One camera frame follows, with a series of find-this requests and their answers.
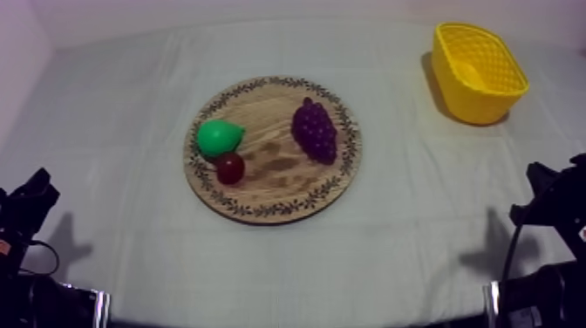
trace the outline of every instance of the yellow basket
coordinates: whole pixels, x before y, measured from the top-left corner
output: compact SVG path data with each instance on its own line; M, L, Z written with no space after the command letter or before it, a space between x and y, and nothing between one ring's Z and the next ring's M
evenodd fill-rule
M529 89L501 38L471 24L436 27L432 66L448 110L472 124L499 121Z

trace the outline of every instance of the grape cluster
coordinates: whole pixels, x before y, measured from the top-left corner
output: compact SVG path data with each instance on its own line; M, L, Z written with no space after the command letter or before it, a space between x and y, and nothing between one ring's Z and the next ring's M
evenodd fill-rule
M305 98L293 115L291 133L312 160L325 165L331 165L336 160L337 131L322 104Z

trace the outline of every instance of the table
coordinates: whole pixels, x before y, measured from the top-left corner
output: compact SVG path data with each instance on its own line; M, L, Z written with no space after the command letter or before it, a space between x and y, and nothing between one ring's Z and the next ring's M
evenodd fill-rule
M159 31L59 51L0 154L12 190L46 167L62 196L37 238L56 279L112 293L113 316L193 327L397 326L471 315L498 278L531 161L584 151L586 59L505 38L531 82L506 120L441 112L426 74L431 25L252 21ZM277 228L225 220L190 190L190 121L242 79L294 75L355 113L361 167L324 212ZM514 275L571 258L524 229ZM31 250L30 267L51 265Z

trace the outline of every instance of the round wooden tray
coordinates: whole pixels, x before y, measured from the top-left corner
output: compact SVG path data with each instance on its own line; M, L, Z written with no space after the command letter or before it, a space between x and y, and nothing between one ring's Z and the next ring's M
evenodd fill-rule
M311 161L291 135L293 113L305 97L324 105L338 131L331 166ZM246 129L236 150L246 172L234 186L218 182L195 144L201 123L215 119ZM227 218L256 225L298 221L330 205L350 184L361 154L358 123L340 98L307 79L280 76L245 80L213 97L197 114L183 148L194 192Z

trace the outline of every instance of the toy fruit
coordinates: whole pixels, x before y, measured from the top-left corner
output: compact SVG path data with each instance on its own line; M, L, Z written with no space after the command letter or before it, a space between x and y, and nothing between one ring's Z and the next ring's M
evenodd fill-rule
M312 160L325 165L331 165L336 160L337 131L322 104L305 98L293 115L291 133Z
M209 120L197 132L197 146L207 157L232 152L238 147L244 128L225 120Z
M218 181L231 185L244 176L244 160L237 153L221 154L214 159L215 173Z

